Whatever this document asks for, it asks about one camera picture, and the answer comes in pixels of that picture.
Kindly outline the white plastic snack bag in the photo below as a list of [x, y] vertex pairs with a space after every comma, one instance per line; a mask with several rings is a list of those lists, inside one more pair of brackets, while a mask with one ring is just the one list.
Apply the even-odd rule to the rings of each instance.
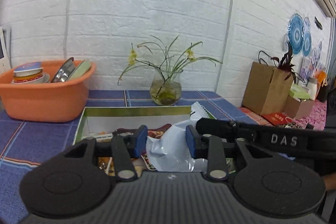
[[161, 138], [148, 137], [146, 154], [151, 165], [159, 172], [205, 172], [206, 159], [193, 159], [186, 143], [186, 127], [195, 126], [195, 120], [185, 120], [171, 126]]

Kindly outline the small cardboard box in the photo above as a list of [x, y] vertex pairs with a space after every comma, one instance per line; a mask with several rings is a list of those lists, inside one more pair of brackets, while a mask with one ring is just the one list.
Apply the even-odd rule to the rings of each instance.
[[308, 117], [313, 110], [313, 100], [299, 100], [288, 96], [285, 104], [284, 113], [293, 119], [301, 119]]

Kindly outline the red booklet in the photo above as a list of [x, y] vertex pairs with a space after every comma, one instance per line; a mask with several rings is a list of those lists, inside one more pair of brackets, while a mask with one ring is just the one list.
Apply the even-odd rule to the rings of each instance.
[[289, 124], [292, 120], [282, 113], [264, 114], [262, 117], [274, 126]]

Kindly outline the green cardboard snack box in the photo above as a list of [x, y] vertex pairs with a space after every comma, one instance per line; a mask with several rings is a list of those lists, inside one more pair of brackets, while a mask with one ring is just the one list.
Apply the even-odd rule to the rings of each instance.
[[156, 130], [185, 120], [215, 117], [198, 102], [191, 106], [85, 107], [73, 143], [87, 137], [110, 139], [117, 129], [137, 129], [146, 125]]

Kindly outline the brown paper bag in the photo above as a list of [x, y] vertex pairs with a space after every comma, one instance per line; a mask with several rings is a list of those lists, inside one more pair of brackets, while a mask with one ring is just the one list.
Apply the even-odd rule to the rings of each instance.
[[261, 54], [266, 55], [271, 64], [261, 57], [252, 64], [241, 105], [258, 115], [279, 113], [284, 110], [290, 88], [296, 81], [291, 63], [293, 51], [288, 49], [282, 58], [265, 51], [260, 51]]

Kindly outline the glass vase with plant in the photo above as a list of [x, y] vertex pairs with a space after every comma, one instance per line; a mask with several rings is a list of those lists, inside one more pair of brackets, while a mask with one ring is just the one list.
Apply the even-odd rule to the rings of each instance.
[[174, 44], [179, 39], [176, 36], [169, 44], [159, 37], [152, 36], [152, 41], [131, 45], [127, 58], [127, 66], [121, 72], [117, 83], [121, 84], [125, 74], [138, 68], [154, 70], [153, 80], [149, 88], [150, 98], [159, 106], [173, 106], [182, 96], [181, 74], [185, 67], [199, 62], [208, 61], [217, 66], [222, 62], [209, 56], [196, 56], [194, 48], [202, 46], [203, 42], [190, 43], [181, 53], [172, 53]]

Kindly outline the orange plastic basin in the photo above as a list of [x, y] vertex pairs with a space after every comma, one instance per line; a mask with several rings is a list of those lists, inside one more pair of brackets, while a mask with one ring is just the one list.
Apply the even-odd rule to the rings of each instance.
[[68, 122], [78, 117], [89, 96], [89, 79], [95, 73], [92, 63], [81, 77], [64, 83], [12, 84], [11, 69], [1, 74], [1, 100], [13, 119], [35, 122]]

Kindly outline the pale green plate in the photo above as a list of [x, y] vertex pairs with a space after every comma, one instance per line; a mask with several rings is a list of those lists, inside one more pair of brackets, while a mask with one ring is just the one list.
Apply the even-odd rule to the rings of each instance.
[[83, 60], [68, 77], [68, 81], [78, 79], [82, 77], [91, 68], [91, 62], [89, 60]]

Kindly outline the stainless steel plate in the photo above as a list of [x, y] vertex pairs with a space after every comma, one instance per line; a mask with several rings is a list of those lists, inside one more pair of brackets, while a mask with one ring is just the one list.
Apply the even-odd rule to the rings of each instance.
[[51, 83], [64, 83], [66, 82], [71, 73], [75, 70], [74, 58], [70, 57], [56, 72]]

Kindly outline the blue checked tablecloth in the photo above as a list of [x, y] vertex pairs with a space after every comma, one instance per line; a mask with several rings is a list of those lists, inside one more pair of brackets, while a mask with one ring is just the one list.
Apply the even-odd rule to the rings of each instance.
[[[209, 91], [184, 91], [178, 106], [199, 102], [215, 118], [254, 123], [229, 101]], [[27, 122], [1, 112], [1, 220], [17, 223], [27, 214], [19, 196], [22, 177], [62, 152], [75, 137], [79, 118], [65, 123]]]

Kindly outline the blue paper fan decorations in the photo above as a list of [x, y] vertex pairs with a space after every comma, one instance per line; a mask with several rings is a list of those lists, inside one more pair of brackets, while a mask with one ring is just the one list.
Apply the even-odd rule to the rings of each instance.
[[313, 41], [312, 27], [309, 17], [294, 13], [288, 21], [285, 35], [285, 46], [291, 46], [294, 55], [302, 54], [313, 63], [320, 61], [322, 56], [322, 42]]

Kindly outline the stacked bowls with lid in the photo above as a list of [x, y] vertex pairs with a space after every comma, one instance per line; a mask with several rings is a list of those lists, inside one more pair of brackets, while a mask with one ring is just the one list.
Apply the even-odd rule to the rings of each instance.
[[12, 84], [45, 84], [50, 80], [50, 75], [44, 72], [42, 63], [35, 61], [16, 67], [13, 71]]

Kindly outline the white water dispenser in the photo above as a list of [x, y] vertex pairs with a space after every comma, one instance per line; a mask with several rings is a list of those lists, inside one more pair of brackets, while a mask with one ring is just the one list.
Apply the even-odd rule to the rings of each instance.
[[1, 73], [11, 69], [11, 27], [1, 26]]

